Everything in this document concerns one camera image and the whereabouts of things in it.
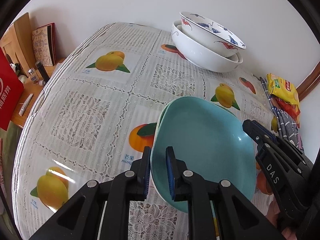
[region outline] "yellow snack bag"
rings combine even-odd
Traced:
[[[298,92],[292,83],[272,73],[267,74],[267,82],[270,95],[275,95],[290,105],[300,106]]]

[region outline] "snack package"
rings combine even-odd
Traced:
[[[275,95],[290,105],[300,106],[298,92],[292,83],[272,73],[267,74],[267,81],[270,95]]]
[[[290,105],[284,102],[282,99],[275,97],[277,103],[283,111],[286,111],[292,119],[296,122],[297,127],[300,128],[300,109],[298,105]]]

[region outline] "glass jar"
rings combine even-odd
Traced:
[[[40,81],[40,78],[34,68],[30,68],[28,70],[28,73],[30,74],[30,79],[34,84],[38,84]]]

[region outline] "wooden chair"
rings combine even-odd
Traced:
[[[25,13],[13,22],[2,39],[0,47],[7,59],[19,63],[21,74],[29,76],[28,70],[35,67],[29,13]]]

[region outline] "book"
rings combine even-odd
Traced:
[[[56,50],[55,50],[55,24],[54,23],[49,23],[49,24],[47,24],[47,25],[44,25],[44,26],[41,26],[41,27],[38,27],[37,29],[40,29],[40,28],[42,28],[42,27],[46,27],[46,26],[49,26],[50,25],[50,27],[51,27],[51,29],[50,29],[50,31],[51,31],[51,44],[52,44],[52,46],[50,47],[50,52],[52,53],[52,55],[53,55],[53,61],[54,61],[54,63],[53,64],[55,64],[56,63]]]
[[[40,60],[44,66],[55,64],[54,23],[33,31],[32,44],[36,61]]]

